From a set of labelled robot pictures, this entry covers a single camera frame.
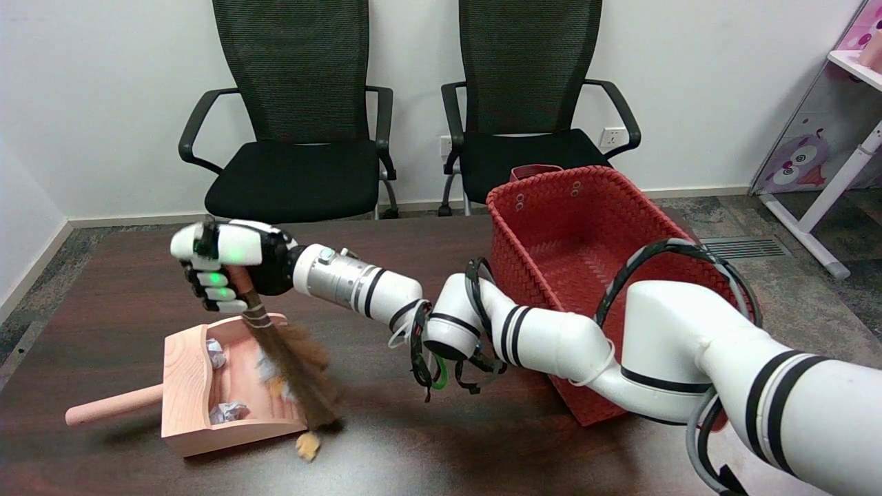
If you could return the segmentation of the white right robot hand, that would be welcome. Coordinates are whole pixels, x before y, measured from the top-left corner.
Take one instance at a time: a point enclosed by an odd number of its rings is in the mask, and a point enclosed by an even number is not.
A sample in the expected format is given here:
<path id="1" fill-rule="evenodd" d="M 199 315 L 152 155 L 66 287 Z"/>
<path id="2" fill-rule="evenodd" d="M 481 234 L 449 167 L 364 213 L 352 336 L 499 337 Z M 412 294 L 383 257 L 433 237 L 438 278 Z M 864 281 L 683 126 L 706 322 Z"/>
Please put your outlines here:
<path id="1" fill-rule="evenodd" d="M 185 279 L 205 310 L 239 314 L 247 305 L 231 269 L 242 267 L 259 295 L 284 294 L 293 288 L 289 254 L 296 245 L 289 232 L 270 224 L 209 219 L 176 232 L 170 253 L 185 270 Z"/>

